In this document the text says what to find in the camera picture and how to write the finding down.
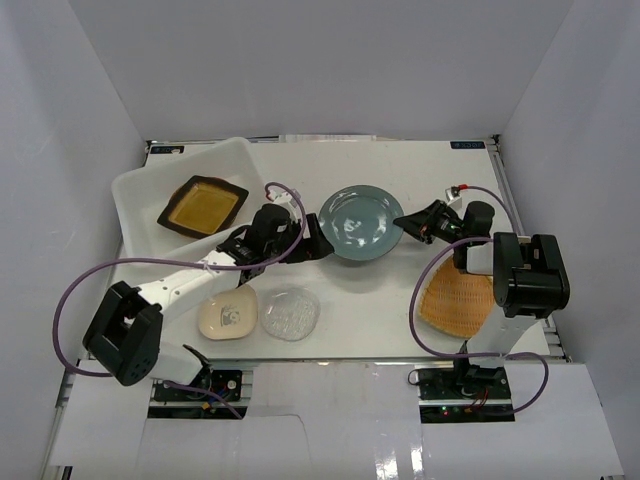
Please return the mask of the blue-grey round plate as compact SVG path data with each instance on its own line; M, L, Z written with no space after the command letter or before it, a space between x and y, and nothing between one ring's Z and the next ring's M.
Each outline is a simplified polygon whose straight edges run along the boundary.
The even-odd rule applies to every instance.
M395 197L371 185L345 187L331 195L317 214L320 230L338 257L365 262L391 252L403 230L394 224L404 216Z

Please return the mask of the clear glass plate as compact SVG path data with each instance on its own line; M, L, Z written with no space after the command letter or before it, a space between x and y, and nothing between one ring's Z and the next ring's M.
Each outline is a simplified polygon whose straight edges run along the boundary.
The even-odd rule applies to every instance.
M280 288L264 296L260 323L270 336L297 342L313 332L320 310L320 302L310 290L295 286Z

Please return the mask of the orange bird-painted oval plate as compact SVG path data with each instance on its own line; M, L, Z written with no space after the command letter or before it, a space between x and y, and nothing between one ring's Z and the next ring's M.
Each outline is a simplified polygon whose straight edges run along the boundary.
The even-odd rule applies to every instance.
M422 289L417 313L436 330L469 339L480 330L493 307L490 277L461 273L448 258Z

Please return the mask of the cream square small dish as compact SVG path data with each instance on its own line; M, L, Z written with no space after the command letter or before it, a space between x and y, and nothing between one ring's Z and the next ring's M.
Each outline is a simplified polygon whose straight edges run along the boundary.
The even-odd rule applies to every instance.
M198 311L200 333L215 341L244 338L257 322L257 294L248 284L207 299Z

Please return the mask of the black square yellow-centre plate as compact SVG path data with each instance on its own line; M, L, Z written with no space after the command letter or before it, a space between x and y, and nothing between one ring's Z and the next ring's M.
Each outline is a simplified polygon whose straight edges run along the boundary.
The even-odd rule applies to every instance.
M194 175L174 192L156 223L203 239L229 228L248 196L248 190L221 178Z

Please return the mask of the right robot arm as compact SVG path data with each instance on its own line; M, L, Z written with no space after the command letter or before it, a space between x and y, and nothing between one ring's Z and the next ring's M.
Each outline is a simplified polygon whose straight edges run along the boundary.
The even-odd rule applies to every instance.
M466 399L505 384L505 361L527 357L540 360L542 357L536 353L513 353L511 349L534 323L564 309L570 297L568 275L556 238L491 234L494 215L491 205L473 201L459 217L450 206L436 200L419 212L394 220L396 226L418 241L430 244L437 238L448 243L418 279L409 304L409 328L420 348L453 362L450 370L433 373L425 384L454 390ZM497 322L486 320L455 354L431 349L415 328L419 289L448 252L453 253L454 267L461 274L491 278L495 304L504 315Z

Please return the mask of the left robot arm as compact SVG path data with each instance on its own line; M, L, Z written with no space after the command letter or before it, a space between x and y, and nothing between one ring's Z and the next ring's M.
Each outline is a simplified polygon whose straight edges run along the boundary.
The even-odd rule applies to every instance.
M406 359L419 355L405 324L409 284L434 248L403 235L363 262L336 255L312 215L295 202L266 203L246 225L225 231L198 261L167 260L165 277L140 285L119 281L105 292L82 344L124 386L146 377L175 382L188 398L211 387L212 362ZM202 305L225 295L215 324L240 320L239 295L263 307L280 290L318 296L314 331L288 342L257 328L213 340L198 327Z

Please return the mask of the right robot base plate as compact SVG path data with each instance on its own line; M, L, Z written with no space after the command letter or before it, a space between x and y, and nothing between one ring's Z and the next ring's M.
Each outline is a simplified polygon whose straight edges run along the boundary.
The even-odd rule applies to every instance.
M453 368L419 368L408 373L407 382L417 388L423 425L515 421L504 369L494 379L460 379Z

